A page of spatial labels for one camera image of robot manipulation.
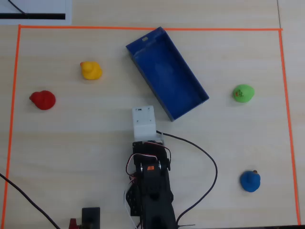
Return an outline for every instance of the orange boundary line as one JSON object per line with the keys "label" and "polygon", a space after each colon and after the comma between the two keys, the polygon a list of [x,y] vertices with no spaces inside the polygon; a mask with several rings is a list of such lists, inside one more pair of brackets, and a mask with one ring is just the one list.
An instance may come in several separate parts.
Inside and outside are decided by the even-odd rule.
{"label": "orange boundary line", "polygon": [[[27,29],[89,29],[89,30],[155,30],[155,27],[118,27],[118,26],[45,26],[21,25]],[[167,31],[281,31],[281,28],[164,28]]]}
{"label": "orange boundary line", "polygon": [[[11,153],[11,140],[12,140],[12,136],[13,136],[15,93],[16,93],[16,79],[17,79],[19,46],[20,46],[20,33],[21,33],[21,26],[19,25],[18,26],[18,35],[17,35],[16,55],[15,55],[13,91],[12,91],[12,95],[11,95],[11,106],[10,106],[10,133],[9,133],[8,158],[7,158],[7,162],[6,162],[6,174],[5,174],[6,178],[9,178],[9,173],[10,173],[10,153]],[[3,197],[3,209],[2,209],[2,220],[1,220],[1,229],[4,229],[4,220],[5,220],[7,195],[8,195],[8,183],[5,182],[4,197]]]}
{"label": "orange boundary line", "polygon": [[[9,146],[8,146],[8,158],[6,165],[6,178],[9,178],[10,173],[10,155],[11,155],[11,143],[13,134],[13,123],[14,123],[14,107],[15,107],[15,93],[16,93],[16,81],[17,81],[17,68],[18,68],[18,57],[19,57],[19,47],[20,47],[20,34],[21,28],[31,28],[31,29],[102,29],[102,30],[154,30],[155,28],[150,27],[111,27],[111,26],[32,26],[32,25],[18,25],[18,35],[17,35],[17,45],[16,45],[16,55],[15,55],[15,67],[14,67],[14,78],[13,78],[13,89],[11,98],[11,109],[10,109],[10,133],[9,133]],[[283,41],[281,28],[263,28],[263,29],[245,29],[245,28],[164,28],[167,31],[278,31],[279,42],[280,42],[280,52],[282,61],[282,71],[283,71],[283,81],[285,89],[285,101],[287,109],[287,119],[289,128],[289,138],[290,138],[290,150],[291,150],[291,160],[293,168],[293,179],[294,179],[294,190],[295,190],[295,210],[298,225],[301,225],[299,201],[298,201],[298,190],[297,190],[297,180],[296,180],[296,169],[295,169],[295,153],[292,137],[291,128],[291,118],[289,110],[289,100],[288,100],[288,90],[287,90],[287,80],[285,71],[285,61],[284,61],[284,51],[283,51]],[[3,209],[2,209],[2,220],[1,229],[4,229],[5,213],[6,213],[6,203],[8,194],[8,183],[5,182],[4,187],[4,197],[3,197]]]}
{"label": "orange boundary line", "polygon": [[289,109],[289,100],[288,100],[288,89],[287,89],[287,79],[286,79],[286,70],[285,70],[283,40],[282,40],[282,32],[281,31],[278,32],[278,36],[279,36],[279,41],[280,41],[283,81],[284,81],[285,100],[286,100],[287,119],[288,119],[288,129],[289,129],[289,138],[290,138],[292,173],[293,173],[293,176],[294,176],[295,211],[296,211],[297,224],[301,225],[299,198],[298,198],[297,180],[296,180],[296,169],[295,169],[295,151],[294,151],[294,142],[293,142],[293,138],[292,138],[292,128],[291,128],[291,118],[290,118],[290,109]]}

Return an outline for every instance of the green rubber duck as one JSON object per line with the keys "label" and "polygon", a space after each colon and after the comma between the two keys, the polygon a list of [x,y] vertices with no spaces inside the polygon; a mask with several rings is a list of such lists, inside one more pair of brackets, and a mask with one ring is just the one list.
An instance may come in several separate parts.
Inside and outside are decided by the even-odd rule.
{"label": "green rubber duck", "polygon": [[233,97],[240,103],[249,102],[254,96],[254,88],[247,84],[240,84],[233,90]]}

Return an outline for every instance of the blue plastic tray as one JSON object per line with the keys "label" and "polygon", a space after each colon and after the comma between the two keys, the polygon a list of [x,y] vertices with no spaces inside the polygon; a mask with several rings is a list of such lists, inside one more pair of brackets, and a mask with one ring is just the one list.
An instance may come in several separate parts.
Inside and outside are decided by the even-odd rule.
{"label": "blue plastic tray", "polygon": [[161,27],[126,48],[171,121],[209,99]]}

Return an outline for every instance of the cable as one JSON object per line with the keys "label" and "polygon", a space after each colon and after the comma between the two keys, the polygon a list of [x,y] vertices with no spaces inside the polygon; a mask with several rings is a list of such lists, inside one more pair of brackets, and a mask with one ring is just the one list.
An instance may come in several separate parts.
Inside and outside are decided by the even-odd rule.
{"label": "cable", "polygon": [[177,137],[177,136],[170,135],[170,134],[167,134],[167,133],[161,133],[161,132],[158,131],[158,130],[157,130],[157,133],[158,133],[158,134],[163,134],[163,135],[165,135],[165,136],[173,137],[173,138],[176,138],[176,139],[178,139],[178,140],[181,140],[181,141],[184,141],[184,142],[187,142],[187,143],[193,145],[194,147],[196,147],[196,148],[200,149],[202,152],[204,152],[204,153],[211,159],[211,161],[213,162],[213,164],[214,164],[214,166],[215,166],[215,179],[214,179],[214,182],[213,182],[212,186],[210,187],[210,189],[209,189],[209,190],[208,190],[208,191],[207,191],[207,192],[206,192],[206,193],[205,193],[196,203],[194,203],[193,205],[191,205],[187,210],[185,210],[184,212],[182,212],[182,213],[180,214],[180,216],[179,216],[179,217],[177,218],[177,220],[176,220],[176,224],[177,224],[177,226],[179,227],[178,222],[179,222],[179,220],[181,219],[181,217],[182,217],[185,213],[187,213],[189,210],[193,209],[197,204],[199,204],[199,203],[203,200],[203,198],[205,198],[206,195],[208,195],[209,192],[213,189],[213,187],[214,187],[214,185],[215,185],[215,183],[216,183],[216,180],[217,180],[217,175],[218,175],[217,164],[216,164],[216,162],[214,161],[214,159],[213,159],[206,151],[204,151],[202,148],[200,148],[200,147],[199,147],[198,145],[196,145],[195,143],[190,142],[190,141],[188,141],[188,140],[186,140],[186,139],[184,139],[184,138],[181,138],[181,137]]}
{"label": "cable", "polygon": [[11,0],[8,0],[10,4],[13,5],[13,7],[15,7],[20,13],[27,15],[25,12],[23,12],[21,9],[19,9]]}
{"label": "cable", "polygon": [[170,152],[170,163],[172,162],[172,153],[171,153],[171,151],[170,151],[169,148],[167,148],[167,147],[165,147],[165,146],[163,146],[163,145],[161,145],[161,144],[155,143],[155,142],[144,142],[144,144],[145,144],[145,143],[147,143],[147,144],[152,144],[152,145],[157,145],[157,146],[161,146],[161,147],[167,149],[168,152]]}
{"label": "cable", "polygon": [[12,185],[15,189],[17,189],[38,211],[40,211],[47,219],[48,221],[51,222],[51,224],[53,224],[53,226],[56,229],[61,229],[51,218],[50,216],[48,216],[47,213],[45,213],[40,207],[38,207],[28,196],[27,194],[25,194],[17,185],[15,185],[13,182],[11,182],[9,179],[7,179],[4,175],[2,175],[0,173],[0,177],[2,177],[3,179],[6,180],[6,182],[8,182],[10,185]]}
{"label": "cable", "polygon": [[135,228],[135,229],[138,229],[138,227],[135,225],[135,223],[134,223],[132,217],[131,217],[130,214],[129,214],[129,211],[128,211],[128,209],[127,209],[126,202],[125,202],[125,199],[126,199],[126,190],[128,189],[130,183],[132,183],[132,181],[133,181],[133,179],[128,183],[127,188],[124,190],[124,205],[125,205],[127,214],[128,214],[128,216],[129,216],[130,220],[132,221],[132,224],[134,225],[134,228]]}
{"label": "cable", "polygon": [[126,164],[126,173],[127,173],[130,177],[134,177],[134,176],[128,173],[127,168],[128,168],[129,163],[130,163],[130,160],[132,159],[132,157],[133,157],[134,155],[150,156],[150,157],[154,157],[154,158],[156,158],[156,160],[158,160],[158,158],[157,158],[155,155],[149,155],[149,154],[131,154],[130,157],[129,157],[129,159],[128,159],[128,161],[127,161],[127,164]]}

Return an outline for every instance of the red rubber duck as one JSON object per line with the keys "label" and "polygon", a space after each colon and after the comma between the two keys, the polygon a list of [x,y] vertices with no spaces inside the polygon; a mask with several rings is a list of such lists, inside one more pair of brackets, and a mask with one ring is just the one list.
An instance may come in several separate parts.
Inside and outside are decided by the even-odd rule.
{"label": "red rubber duck", "polygon": [[30,100],[41,110],[51,109],[56,102],[55,95],[49,91],[34,92]]}

